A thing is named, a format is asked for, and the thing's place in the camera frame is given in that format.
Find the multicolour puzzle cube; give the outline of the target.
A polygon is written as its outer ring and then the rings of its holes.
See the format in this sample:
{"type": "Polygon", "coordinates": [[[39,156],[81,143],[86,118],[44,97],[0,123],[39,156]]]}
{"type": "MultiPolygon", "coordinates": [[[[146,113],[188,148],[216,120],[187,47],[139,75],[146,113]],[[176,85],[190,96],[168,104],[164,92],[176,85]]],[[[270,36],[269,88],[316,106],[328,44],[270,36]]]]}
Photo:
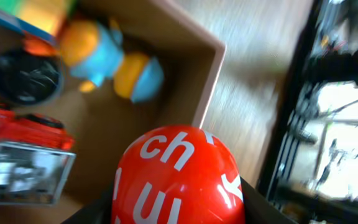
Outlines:
{"type": "Polygon", "coordinates": [[[0,0],[0,25],[52,45],[76,0],[0,0]]]}

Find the orange blue duck toy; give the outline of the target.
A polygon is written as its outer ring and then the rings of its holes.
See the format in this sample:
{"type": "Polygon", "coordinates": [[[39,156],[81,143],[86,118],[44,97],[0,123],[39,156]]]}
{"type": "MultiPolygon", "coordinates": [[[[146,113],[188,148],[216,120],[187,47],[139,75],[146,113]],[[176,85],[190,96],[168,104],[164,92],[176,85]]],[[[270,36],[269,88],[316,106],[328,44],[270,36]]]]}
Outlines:
{"type": "Polygon", "coordinates": [[[157,57],[124,49],[124,35],[115,19],[108,26],[91,19],[71,21],[51,46],[27,34],[24,49],[37,56],[58,56],[70,75],[81,79],[79,90],[90,93],[112,80],[115,93],[132,103],[155,97],[165,81],[157,57]]]}

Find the black round cap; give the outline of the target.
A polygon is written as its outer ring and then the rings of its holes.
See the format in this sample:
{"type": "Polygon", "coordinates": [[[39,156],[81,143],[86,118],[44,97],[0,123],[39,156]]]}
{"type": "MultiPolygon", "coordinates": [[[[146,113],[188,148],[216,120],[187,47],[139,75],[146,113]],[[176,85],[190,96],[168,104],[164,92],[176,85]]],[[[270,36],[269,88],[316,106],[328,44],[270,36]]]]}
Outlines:
{"type": "Polygon", "coordinates": [[[62,64],[56,57],[32,55],[23,49],[0,54],[0,95],[14,105],[34,106],[62,91],[62,64]]]}

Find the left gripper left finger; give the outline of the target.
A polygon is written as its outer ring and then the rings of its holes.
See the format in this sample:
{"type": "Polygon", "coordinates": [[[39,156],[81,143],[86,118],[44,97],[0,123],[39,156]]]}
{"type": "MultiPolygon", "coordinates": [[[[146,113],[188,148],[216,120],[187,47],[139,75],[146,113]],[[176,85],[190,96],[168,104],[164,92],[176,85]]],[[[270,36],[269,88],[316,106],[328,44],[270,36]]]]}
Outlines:
{"type": "Polygon", "coordinates": [[[79,209],[62,224],[111,224],[113,190],[112,183],[100,198],[79,209]]]}

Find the red letter polyhedral die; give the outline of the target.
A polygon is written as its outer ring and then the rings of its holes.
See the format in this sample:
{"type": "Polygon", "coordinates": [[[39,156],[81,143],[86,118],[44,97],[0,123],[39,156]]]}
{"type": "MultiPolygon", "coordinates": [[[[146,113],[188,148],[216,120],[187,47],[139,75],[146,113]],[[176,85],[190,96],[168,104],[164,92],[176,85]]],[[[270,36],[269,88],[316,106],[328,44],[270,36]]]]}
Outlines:
{"type": "Polygon", "coordinates": [[[111,223],[245,223],[234,156],[213,134],[185,125],[143,134],[115,175],[111,223]]]}

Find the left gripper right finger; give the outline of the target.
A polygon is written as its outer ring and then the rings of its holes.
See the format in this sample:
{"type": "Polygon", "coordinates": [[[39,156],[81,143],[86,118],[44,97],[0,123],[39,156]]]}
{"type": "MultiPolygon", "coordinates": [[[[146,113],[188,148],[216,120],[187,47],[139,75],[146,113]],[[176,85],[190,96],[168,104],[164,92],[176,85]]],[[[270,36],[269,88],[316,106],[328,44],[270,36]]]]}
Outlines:
{"type": "Polygon", "coordinates": [[[241,177],[246,224],[296,224],[266,199],[241,177]]]}

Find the red toy car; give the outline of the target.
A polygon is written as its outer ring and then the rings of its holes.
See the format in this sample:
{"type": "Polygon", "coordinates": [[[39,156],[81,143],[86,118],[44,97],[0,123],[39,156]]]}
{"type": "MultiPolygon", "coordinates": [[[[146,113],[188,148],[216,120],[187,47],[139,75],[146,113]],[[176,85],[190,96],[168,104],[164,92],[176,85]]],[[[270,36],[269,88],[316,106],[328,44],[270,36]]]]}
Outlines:
{"type": "Polygon", "coordinates": [[[0,205],[55,205],[76,155],[56,119],[17,115],[0,103],[0,205]]]}

